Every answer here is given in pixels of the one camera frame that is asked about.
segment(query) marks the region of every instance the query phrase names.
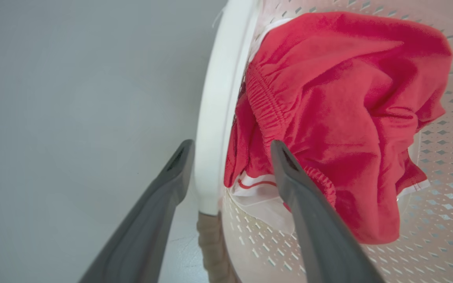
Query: white surface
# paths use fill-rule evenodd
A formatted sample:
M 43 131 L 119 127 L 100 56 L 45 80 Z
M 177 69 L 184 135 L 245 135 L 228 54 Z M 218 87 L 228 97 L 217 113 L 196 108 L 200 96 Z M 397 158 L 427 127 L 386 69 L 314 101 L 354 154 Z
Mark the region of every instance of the white surface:
M 217 215 L 228 142 L 261 0 L 230 0 L 223 10 L 211 53 L 195 149 L 199 210 Z
M 76 282 L 195 137 L 224 5 L 0 0 L 0 283 Z M 162 283 L 206 281 L 193 202 L 176 213 Z

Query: clothing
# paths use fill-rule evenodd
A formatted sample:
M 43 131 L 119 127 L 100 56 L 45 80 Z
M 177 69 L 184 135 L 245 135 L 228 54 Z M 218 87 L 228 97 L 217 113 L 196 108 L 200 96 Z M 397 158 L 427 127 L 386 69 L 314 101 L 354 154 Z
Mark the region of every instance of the clothing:
M 246 70 L 225 186 L 273 174 L 282 140 L 359 242 L 396 240 L 397 194 L 427 179 L 407 149 L 444 114 L 452 56 L 438 30 L 393 18 L 308 13 L 276 27 Z
M 280 20 L 277 20 L 266 27 L 264 27 L 263 31 L 260 33 L 260 35 L 251 43 L 251 46 L 249 47 L 249 57 L 248 57 L 248 62 L 250 63 L 253 61 L 256 53 L 260 49 L 261 43 L 263 42 L 263 39 L 265 36 L 268 34 L 269 31 L 275 29 L 276 27 L 282 26 L 285 23 L 291 21 L 293 18 L 282 18 Z
M 274 175 L 252 178 L 243 172 L 226 191 L 232 201 L 248 215 L 282 233 L 292 234 L 295 231 L 293 215 L 279 196 Z

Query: garment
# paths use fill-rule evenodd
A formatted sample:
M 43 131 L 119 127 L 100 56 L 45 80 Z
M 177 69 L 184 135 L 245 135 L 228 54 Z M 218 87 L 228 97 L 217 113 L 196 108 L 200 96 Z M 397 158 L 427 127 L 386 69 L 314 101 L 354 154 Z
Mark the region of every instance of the garment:
M 260 35 L 251 43 L 251 46 L 249 47 L 249 57 L 248 57 L 248 62 L 250 63 L 253 61 L 256 53 L 260 49 L 261 43 L 263 42 L 263 39 L 265 36 L 268 34 L 269 31 L 275 29 L 276 27 L 282 26 L 285 23 L 291 21 L 293 18 L 282 18 L 280 20 L 277 20 L 266 27 L 264 27 L 263 31 L 260 33 Z
M 273 174 L 282 140 L 359 242 L 396 240 L 397 194 L 427 179 L 407 149 L 444 114 L 452 57 L 436 29 L 393 18 L 308 13 L 271 30 L 246 70 L 225 186 Z
M 226 191 L 232 201 L 248 215 L 282 233 L 291 235 L 295 231 L 293 215 L 279 196 L 274 175 L 252 178 L 243 172 Z

